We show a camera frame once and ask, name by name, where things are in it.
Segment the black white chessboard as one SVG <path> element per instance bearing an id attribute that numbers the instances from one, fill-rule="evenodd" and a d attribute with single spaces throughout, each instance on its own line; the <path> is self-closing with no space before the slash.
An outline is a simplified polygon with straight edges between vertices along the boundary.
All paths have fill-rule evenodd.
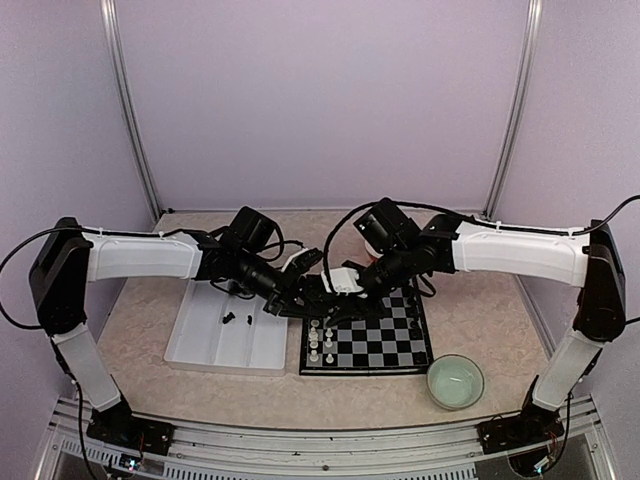
<path id="1" fill-rule="evenodd" d="M 408 305 L 406 298 L 414 296 L 415 305 Z M 427 372 L 434 362 L 426 316 L 423 307 L 424 297 L 415 280 L 393 291 L 383 299 L 386 316 L 381 319 L 368 319 L 345 322 L 332 327 L 332 338 L 325 337 L 326 327 L 320 322 L 317 332 L 317 344 L 310 344 L 308 334 L 312 331 L 310 322 L 302 323 L 299 373 L 303 376 L 378 376 L 413 375 Z M 410 322 L 420 322 L 420 330 L 411 330 Z M 325 348 L 325 341 L 331 339 L 334 345 Z M 312 350 L 318 352 L 319 360 L 309 361 Z M 416 365 L 413 354 L 424 352 L 427 363 Z M 333 354 L 334 363 L 326 363 L 326 355 Z"/>

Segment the white plastic compartment tray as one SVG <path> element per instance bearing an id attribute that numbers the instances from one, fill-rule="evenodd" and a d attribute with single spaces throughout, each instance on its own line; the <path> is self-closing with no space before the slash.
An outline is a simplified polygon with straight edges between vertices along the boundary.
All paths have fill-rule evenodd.
<path id="1" fill-rule="evenodd" d="M 263 311 L 259 297 L 243 300 L 205 282 L 188 283 L 164 361 L 173 369 L 232 375 L 282 376 L 288 320 Z M 236 316 L 223 325 L 222 318 Z M 253 324 L 246 322 L 253 316 Z"/>

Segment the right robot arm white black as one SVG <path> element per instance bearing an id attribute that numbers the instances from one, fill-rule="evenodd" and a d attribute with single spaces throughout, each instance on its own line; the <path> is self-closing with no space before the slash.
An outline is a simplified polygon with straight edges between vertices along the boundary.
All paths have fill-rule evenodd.
<path id="1" fill-rule="evenodd" d="M 371 312 L 375 299 L 424 274 L 487 271 L 578 288 L 573 323 L 511 423 L 518 442 L 535 442 L 557 419 L 604 346 L 631 322 L 625 274 L 607 220 L 594 220 L 584 228 L 545 229 L 434 207 L 432 219 L 420 227 L 404 214 L 403 206 L 383 198 L 348 213 L 378 257 L 367 267 L 323 266 L 321 279 L 328 293 Z"/>

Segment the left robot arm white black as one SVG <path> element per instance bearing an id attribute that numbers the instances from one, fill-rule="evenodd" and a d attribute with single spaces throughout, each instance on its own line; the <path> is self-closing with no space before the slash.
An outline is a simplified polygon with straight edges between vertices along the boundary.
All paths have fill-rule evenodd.
<path id="1" fill-rule="evenodd" d="M 35 321 L 22 322 L 6 307 L 1 315 L 16 329 L 46 335 L 79 397 L 101 415 L 102 430 L 127 445 L 139 436 L 140 424 L 130 415 L 88 325 L 90 289 L 105 283 L 120 292 L 128 280 L 146 278 L 213 285 L 232 281 L 263 299 L 268 312 L 289 316 L 302 298 L 300 286 L 307 272 L 323 258 L 320 250 L 301 246 L 276 267 L 274 258 L 263 254 L 273 246 L 284 250 L 289 243 L 278 223 L 249 207 L 210 231 L 120 231 L 61 217 L 21 240 L 1 259 L 6 268 L 23 250 L 39 246 L 27 274 Z"/>

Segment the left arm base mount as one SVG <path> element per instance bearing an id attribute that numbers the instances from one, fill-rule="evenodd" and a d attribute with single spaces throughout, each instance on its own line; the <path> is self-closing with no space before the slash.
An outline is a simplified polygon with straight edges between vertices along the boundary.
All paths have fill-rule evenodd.
<path id="1" fill-rule="evenodd" d="M 171 423 L 138 417 L 116 408 L 104 412 L 93 410 L 87 427 L 91 439 L 161 456 L 168 455 L 174 431 Z"/>

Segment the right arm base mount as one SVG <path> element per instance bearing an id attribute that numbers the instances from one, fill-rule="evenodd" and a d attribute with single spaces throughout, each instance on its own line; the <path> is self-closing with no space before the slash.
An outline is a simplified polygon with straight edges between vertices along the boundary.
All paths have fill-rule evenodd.
<path id="1" fill-rule="evenodd" d="M 504 452 L 562 437 L 565 429 L 558 411 L 537 406 L 523 408 L 518 414 L 495 417 L 476 427 L 485 455 Z"/>

